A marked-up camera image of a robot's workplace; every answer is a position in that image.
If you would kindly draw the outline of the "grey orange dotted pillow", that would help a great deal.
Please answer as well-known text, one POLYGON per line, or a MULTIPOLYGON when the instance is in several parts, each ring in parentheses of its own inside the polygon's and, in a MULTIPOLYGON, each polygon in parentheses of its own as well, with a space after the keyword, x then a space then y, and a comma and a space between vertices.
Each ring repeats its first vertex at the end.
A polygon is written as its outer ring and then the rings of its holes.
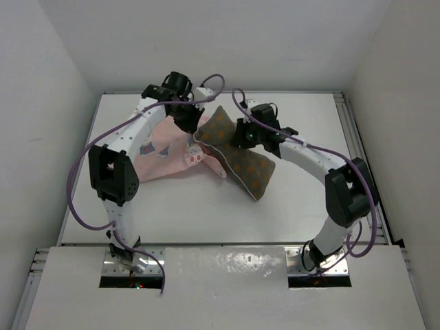
POLYGON ((249 149, 231 145, 236 125, 219 106, 193 134, 194 140, 214 156, 235 184, 255 201, 265 194, 276 164, 249 149))

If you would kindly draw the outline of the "pink cartoon print pillowcase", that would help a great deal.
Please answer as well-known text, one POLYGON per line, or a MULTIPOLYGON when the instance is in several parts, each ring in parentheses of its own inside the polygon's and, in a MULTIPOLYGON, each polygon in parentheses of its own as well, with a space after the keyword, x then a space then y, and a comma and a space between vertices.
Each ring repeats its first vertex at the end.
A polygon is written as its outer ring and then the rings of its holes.
POLYGON ((162 120, 141 145, 134 161, 140 182, 173 175, 198 164, 205 164, 220 178, 227 177, 219 160, 183 132, 168 116, 162 120))

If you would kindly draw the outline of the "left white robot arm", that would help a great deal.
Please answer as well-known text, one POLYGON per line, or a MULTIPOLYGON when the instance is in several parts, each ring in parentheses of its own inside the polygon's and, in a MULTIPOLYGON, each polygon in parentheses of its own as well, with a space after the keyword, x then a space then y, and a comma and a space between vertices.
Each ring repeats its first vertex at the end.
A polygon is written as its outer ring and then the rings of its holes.
POLYGON ((142 257, 134 251, 140 244, 131 203, 140 185, 134 160, 153 129, 168 116, 185 129, 195 128, 201 110, 189 103, 192 87, 190 79, 176 71, 167 75, 160 86, 149 85, 130 115, 130 123, 88 152, 91 187, 102 200, 111 226, 107 232, 111 255, 139 272, 144 268, 138 265, 142 257))

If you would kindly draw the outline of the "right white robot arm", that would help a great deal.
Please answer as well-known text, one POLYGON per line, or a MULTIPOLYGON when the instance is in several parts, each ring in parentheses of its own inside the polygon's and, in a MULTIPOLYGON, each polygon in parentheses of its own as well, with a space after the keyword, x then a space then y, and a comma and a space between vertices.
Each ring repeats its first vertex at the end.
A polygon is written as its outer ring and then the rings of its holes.
POLYGON ((233 145, 241 149, 261 145, 268 153, 297 165, 324 186, 327 218, 301 255, 306 271, 319 272, 322 263, 349 242, 353 226, 374 214, 377 194, 368 166, 363 159, 349 159, 336 151, 309 144, 297 131, 281 128, 278 110, 270 103, 248 100, 236 106, 243 117, 236 121, 233 145))

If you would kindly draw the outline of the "white front cover board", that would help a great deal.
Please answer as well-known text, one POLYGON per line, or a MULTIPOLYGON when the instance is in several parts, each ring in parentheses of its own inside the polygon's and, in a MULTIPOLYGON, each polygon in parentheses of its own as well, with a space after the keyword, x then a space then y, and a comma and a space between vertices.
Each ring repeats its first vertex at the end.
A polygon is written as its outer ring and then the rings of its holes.
POLYGON ((158 289, 99 286, 105 249, 53 247, 28 329, 423 329, 402 253, 349 259, 350 287, 291 289, 280 247, 170 247, 158 289))

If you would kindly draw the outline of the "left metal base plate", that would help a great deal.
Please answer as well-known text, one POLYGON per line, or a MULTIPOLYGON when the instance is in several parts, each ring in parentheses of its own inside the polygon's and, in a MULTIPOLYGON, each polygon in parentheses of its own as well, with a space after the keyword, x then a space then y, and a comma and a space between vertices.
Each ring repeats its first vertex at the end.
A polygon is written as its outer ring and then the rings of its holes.
POLYGON ((144 254, 134 254, 132 261, 123 260, 120 256, 112 254, 108 248, 102 264, 102 276, 127 277, 130 273, 135 277, 162 276, 163 271, 160 266, 164 266, 164 251, 157 249, 143 251, 157 257, 157 261, 144 254))

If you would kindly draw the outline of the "left aluminium frame rail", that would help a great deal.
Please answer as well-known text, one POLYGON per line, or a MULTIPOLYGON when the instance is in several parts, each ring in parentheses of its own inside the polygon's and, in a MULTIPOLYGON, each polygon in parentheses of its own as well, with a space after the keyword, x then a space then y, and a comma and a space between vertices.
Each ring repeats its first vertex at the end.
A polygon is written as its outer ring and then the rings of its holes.
POLYGON ((48 248, 40 248, 35 251, 27 281, 10 327, 11 330, 22 330, 26 327, 48 254, 48 248))

